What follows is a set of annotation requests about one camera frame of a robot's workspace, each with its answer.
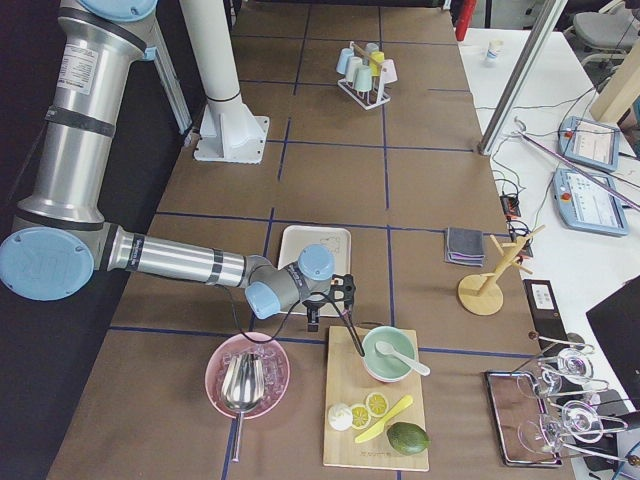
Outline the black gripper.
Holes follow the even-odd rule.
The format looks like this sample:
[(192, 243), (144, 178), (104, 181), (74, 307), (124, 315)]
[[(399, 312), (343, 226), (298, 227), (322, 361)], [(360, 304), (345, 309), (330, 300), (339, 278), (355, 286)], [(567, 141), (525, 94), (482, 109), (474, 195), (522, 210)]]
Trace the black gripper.
[(342, 302), (345, 306), (342, 312), (342, 321), (347, 328), (356, 352), (360, 357), (363, 357), (364, 348), (356, 332), (356, 327), (352, 320), (352, 308), (350, 307), (354, 305), (355, 292), (354, 277), (351, 274), (334, 274), (332, 276), (329, 296), (334, 302)]

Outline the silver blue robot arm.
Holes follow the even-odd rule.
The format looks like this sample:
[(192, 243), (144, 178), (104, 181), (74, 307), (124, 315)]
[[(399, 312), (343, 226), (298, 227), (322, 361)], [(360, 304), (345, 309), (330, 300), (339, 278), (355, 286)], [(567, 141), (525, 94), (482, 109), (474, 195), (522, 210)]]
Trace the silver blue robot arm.
[(325, 246), (306, 246), (276, 268), (261, 256), (131, 233), (104, 219), (97, 202), (132, 63), (155, 64), (181, 132), (192, 118), (154, 2), (64, 1), (58, 20), (67, 42), (34, 191), (18, 203), (1, 246), (2, 283), (22, 297), (53, 301), (77, 292), (97, 270), (138, 271), (240, 288), (261, 319), (304, 305), (309, 330), (330, 305), (351, 327), (353, 279), (336, 273)]

